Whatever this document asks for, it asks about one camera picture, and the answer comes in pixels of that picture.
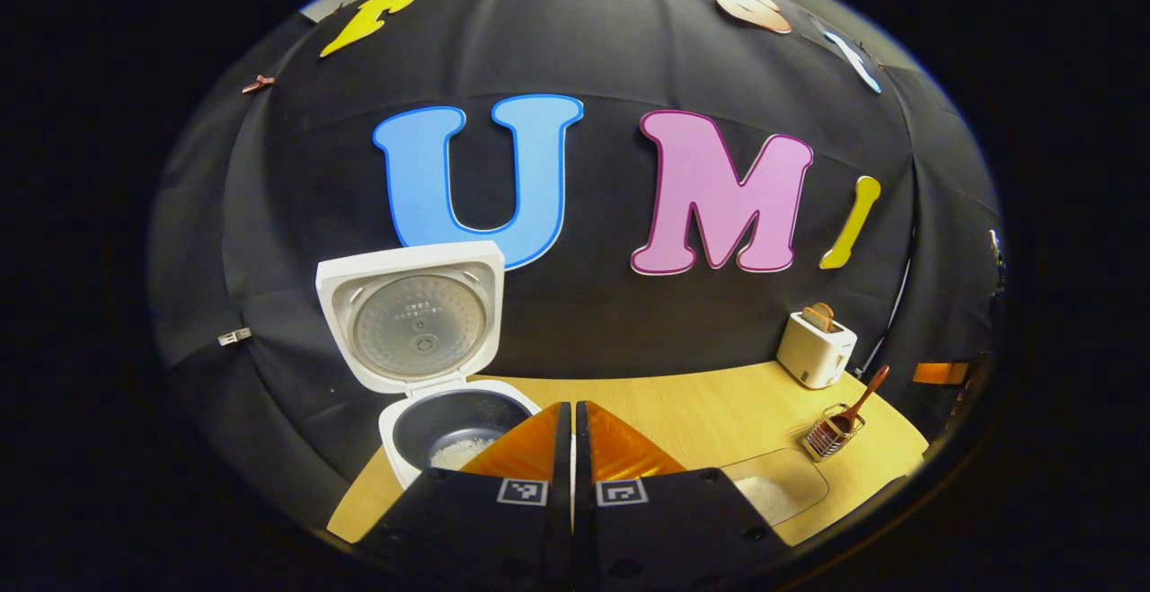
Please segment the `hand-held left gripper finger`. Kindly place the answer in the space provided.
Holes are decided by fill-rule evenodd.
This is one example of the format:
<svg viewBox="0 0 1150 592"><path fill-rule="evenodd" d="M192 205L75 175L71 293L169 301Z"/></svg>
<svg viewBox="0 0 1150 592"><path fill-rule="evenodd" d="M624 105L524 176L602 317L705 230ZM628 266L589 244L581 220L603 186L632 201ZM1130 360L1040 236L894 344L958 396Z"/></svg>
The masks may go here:
<svg viewBox="0 0 1150 592"><path fill-rule="evenodd" d="M569 579L572 405L559 403L550 476L430 468L356 544L407 579Z"/></svg>
<svg viewBox="0 0 1150 592"><path fill-rule="evenodd" d="M575 428L576 579L752 579L789 551L722 470L596 479L586 402Z"/></svg>

